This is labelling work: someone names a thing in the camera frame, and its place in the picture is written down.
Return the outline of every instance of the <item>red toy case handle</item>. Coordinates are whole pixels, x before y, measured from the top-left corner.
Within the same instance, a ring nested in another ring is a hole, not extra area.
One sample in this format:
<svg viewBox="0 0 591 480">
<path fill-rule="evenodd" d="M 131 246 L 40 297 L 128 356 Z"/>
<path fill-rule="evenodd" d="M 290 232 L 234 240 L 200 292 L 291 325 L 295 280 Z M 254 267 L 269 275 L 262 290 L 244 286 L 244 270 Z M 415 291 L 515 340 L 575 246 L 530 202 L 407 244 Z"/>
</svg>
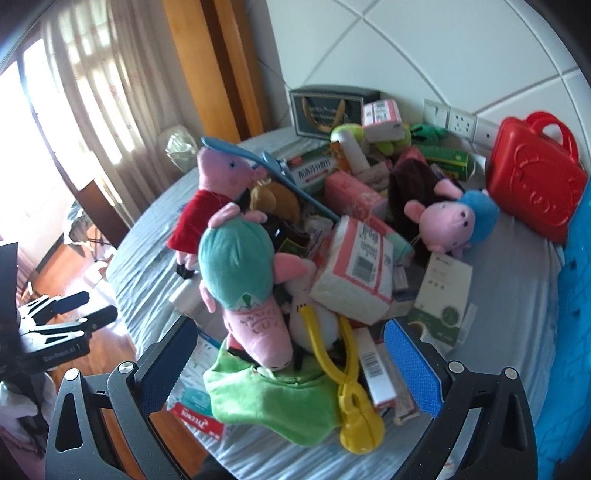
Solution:
<svg viewBox="0 0 591 480">
<path fill-rule="evenodd" d="M 569 152 L 571 160 L 579 165 L 579 148 L 570 129 L 558 120 L 554 115 L 548 112 L 534 112 L 525 119 L 531 129 L 537 135 L 543 135 L 543 130 L 548 125 L 558 125 L 562 134 L 562 146 Z"/>
</svg>

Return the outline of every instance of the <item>pink tissue pack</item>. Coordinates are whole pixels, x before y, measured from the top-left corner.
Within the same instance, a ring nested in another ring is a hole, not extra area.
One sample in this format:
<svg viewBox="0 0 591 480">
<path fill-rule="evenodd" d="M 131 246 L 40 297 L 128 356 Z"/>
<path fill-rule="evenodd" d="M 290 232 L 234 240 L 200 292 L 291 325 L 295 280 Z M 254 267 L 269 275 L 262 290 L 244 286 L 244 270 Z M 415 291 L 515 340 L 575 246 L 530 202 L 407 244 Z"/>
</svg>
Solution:
<svg viewBox="0 0 591 480">
<path fill-rule="evenodd" d="M 384 220 L 388 204 L 378 192 L 344 171 L 337 171 L 326 179 L 324 201 L 338 215 L 361 221 L 370 215 Z"/>
</svg>

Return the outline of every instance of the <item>bed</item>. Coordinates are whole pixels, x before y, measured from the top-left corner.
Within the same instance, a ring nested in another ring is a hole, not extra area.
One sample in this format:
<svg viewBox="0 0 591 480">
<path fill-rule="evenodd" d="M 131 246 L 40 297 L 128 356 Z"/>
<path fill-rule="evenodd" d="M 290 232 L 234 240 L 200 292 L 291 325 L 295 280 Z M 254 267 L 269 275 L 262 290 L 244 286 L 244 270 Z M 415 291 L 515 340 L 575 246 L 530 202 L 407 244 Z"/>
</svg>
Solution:
<svg viewBox="0 0 591 480">
<path fill-rule="evenodd" d="M 296 137 L 293 128 L 287 127 L 242 146 L 283 157 L 312 148 L 315 142 Z M 164 336 L 179 316 L 168 297 L 182 280 L 174 273 L 173 253 L 165 242 L 179 207 L 192 196 L 197 182 L 194 169 L 167 190 L 131 229 L 108 269 L 108 280 L 138 356 Z M 491 237 L 468 251 L 464 260 L 473 265 L 469 301 L 478 312 L 465 344 L 448 359 L 460 360 L 472 371 L 498 373 L 503 367 L 516 368 L 535 422 L 542 411 L 556 350 L 561 251 L 502 214 Z M 209 314 L 204 306 L 198 309 L 196 320 L 211 335 L 224 335 L 219 317 Z M 452 452 L 453 461 L 466 449 L 477 416 L 476 411 L 470 413 Z M 221 441 L 192 431 L 239 479 L 387 480 L 411 452 L 429 419 L 422 414 L 399 427 L 387 414 L 384 442 L 365 456 L 347 453 L 335 433 L 320 446 L 303 448 L 258 426 L 231 426 Z"/>
</svg>

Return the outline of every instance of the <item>green fabric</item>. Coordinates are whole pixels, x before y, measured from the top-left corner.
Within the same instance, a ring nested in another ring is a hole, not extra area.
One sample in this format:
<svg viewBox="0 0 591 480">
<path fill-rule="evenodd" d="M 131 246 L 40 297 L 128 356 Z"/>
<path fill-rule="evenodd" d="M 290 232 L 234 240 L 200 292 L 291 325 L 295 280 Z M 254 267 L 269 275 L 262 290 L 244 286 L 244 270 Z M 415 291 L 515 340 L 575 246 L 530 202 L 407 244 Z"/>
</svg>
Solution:
<svg viewBox="0 0 591 480">
<path fill-rule="evenodd" d="M 269 234 L 242 215 L 205 230 L 199 243 L 199 269 L 207 289 L 229 310 L 251 309 L 273 289 Z"/>
<path fill-rule="evenodd" d="M 299 372 L 272 372 L 228 353 L 224 341 L 203 379 L 213 416 L 222 423 L 263 425 L 303 446 L 322 442 L 339 426 L 338 385 L 312 356 Z"/>
</svg>

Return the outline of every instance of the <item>electrical outlet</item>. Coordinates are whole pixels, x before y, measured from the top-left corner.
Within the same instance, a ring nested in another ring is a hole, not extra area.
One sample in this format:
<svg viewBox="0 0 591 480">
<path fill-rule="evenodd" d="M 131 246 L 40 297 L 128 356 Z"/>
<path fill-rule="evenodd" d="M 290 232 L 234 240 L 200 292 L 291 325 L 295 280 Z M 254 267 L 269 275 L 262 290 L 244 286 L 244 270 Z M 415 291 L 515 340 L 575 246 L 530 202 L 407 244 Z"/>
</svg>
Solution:
<svg viewBox="0 0 591 480">
<path fill-rule="evenodd" d="M 476 131 L 476 117 L 470 113 L 452 108 L 449 112 L 447 130 L 471 142 Z"/>
<path fill-rule="evenodd" d="M 499 131 L 499 126 L 478 118 L 476 122 L 476 130 L 474 131 L 474 143 L 480 147 L 492 150 L 495 146 L 496 134 Z"/>
<path fill-rule="evenodd" d="M 425 100 L 423 103 L 423 122 L 436 127 L 447 127 L 447 117 L 449 116 L 449 107 L 440 103 Z"/>
</svg>

